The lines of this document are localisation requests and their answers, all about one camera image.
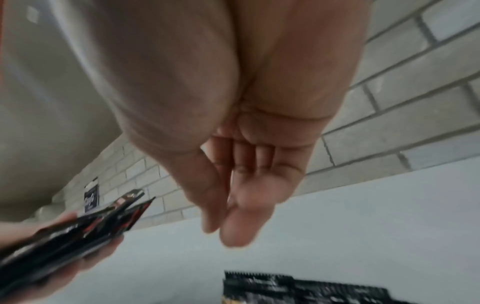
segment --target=gray brick wall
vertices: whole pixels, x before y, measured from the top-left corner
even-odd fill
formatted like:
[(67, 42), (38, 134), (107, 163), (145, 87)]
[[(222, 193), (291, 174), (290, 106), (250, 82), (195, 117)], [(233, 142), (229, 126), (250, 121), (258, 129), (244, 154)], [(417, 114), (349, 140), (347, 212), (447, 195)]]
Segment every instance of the gray brick wall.
[[(480, 155), (480, 0), (375, 0), (362, 60), (295, 195)], [(120, 136), (52, 201), (83, 209), (143, 188), (136, 228), (200, 216), (169, 173)]]

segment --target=stack of packets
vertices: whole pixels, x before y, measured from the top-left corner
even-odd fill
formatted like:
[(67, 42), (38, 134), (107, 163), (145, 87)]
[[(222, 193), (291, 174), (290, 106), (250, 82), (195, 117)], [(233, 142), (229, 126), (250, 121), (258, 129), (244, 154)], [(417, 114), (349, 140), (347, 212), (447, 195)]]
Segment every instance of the stack of packets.
[(103, 210), (44, 228), (2, 249), (0, 302), (130, 230), (155, 199), (132, 206), (144, 194), (143, 190), (132, 190)]
[(225, 272), (222, 304), (407, 304), (381, 287), (294, 279), (265, 273)]

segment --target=palm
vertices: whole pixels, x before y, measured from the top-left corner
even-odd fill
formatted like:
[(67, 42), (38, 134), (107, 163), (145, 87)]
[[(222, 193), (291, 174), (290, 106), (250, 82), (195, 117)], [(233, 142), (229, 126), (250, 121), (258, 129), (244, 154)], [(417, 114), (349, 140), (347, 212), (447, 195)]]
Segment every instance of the palm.
[(368, 15), (364, 0), (52, 3), (124, 131), (227, 245), (251, 242), (301, 181)]

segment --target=human hand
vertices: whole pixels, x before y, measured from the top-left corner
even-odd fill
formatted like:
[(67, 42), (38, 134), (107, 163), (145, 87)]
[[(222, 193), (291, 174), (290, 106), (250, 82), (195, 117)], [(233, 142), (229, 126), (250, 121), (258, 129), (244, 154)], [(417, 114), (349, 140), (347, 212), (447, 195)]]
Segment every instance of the human hand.
[[(38, 230), (50, 225), (73, 220), (77, 217), (75, 212), (64, 213), (52, 222), (43, 225), (32, 225), (25, 223), (0, 223), (0, 249), (2, 247), (13, 244), (17, 241), (32, 236)], [(67, 265), (48, 278), (43, 279), (35, 286), (28, 287), (24, 290), (16, 292), (0, 304), (19, 304), (26, 301), (41, 299), (52, 295), (59, 289), (67, 286), (75, 276), (81, 272), (88, 270), (99, 262), (113, 254), (118, 245), (123, 241), (123, 236), (112, 240), (107, 246), (97, 252), (94, 252), (85, 258), (75, 261)]]
[[(245, 246), (302, 180), (358, 62), (366, 0), (51, 0), (130, 140)], [(200, 146), (206, 143), (206, 155)]]

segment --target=white floor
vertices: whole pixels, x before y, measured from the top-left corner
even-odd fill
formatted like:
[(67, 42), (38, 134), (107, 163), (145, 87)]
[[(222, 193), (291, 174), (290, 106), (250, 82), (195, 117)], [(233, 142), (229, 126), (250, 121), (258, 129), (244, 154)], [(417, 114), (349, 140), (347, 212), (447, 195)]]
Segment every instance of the white floor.
[(188, 220), (132, 232), (42, 303), (220, 303), (224, 269), (374, 284), (425, 304), (480, 301), (480, 158), (294, 198), (247, 249)]

